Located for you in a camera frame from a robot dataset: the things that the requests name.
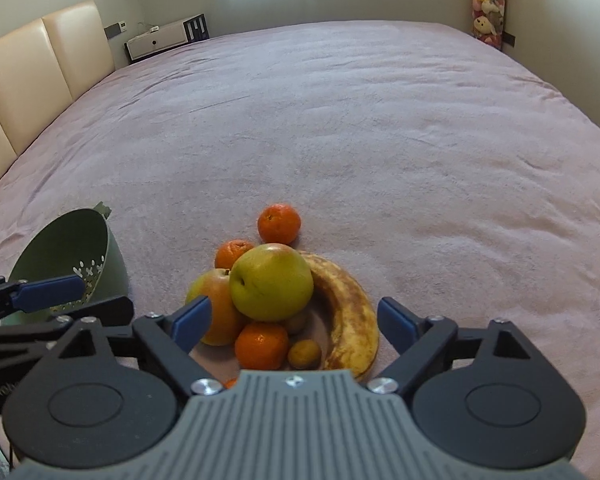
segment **white drawer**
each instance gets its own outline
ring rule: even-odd
[[[187,35],[182,23],[173,23],[161,27],[157,32],[138,36],[129,40],[126,46],[129,49],[131,59],[137,59],[152,52],[158,52],[187,43]]]

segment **banana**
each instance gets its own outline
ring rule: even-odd
[[[348,368],[357,381],[363,381],[378,353],[376,312],[365,291],[346,270],[317,254],[299,253],[309,264],[314,288],[327,298],[333,316],[331,352],[322,369]]]

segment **orange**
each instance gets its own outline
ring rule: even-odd
[[[289,336],[276,323],[249,323],[235,340],[235,356],[242,368],[277,370],[285,361]]]
[[[289,204],[273,204],[260,213],[258,232],[264,243],[289,245],[298,237],[300,224],[298,211]]]
[[[253,249],[253,244],[247,240],[231,240],[225,242],[216,251],[214,267],[216,269],[229,269],[234,266],[235,261],[245,252]]]

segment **blue gripper pad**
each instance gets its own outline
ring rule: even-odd
[[[378,303],[378,328],[400,355],[418,341],[422,322],[423,319],[408,316],[393,298],[382,298]]]
[[[71,274],[52,280],[23,283],[20,289],[11,295],[11,302],[14,309],[30,314],[44,308],[78,301],[82,298],[84,289],[82,278]]]
[[[171,318],[171,339],[187,354],[205,335],[211,325],[211,300],[198,296]]]

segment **green colander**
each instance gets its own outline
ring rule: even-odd
[[[52,312],[71,311],[112,296],[126,296],[129,280],[116,239],[107,224],[111,209],[100,202],[93,209],[75,209],[40,231],[18,258],[10,281],[30,282],[77,274],[85,283],[81,300],[33,314],[16,312],[4,325],[44,321]]]

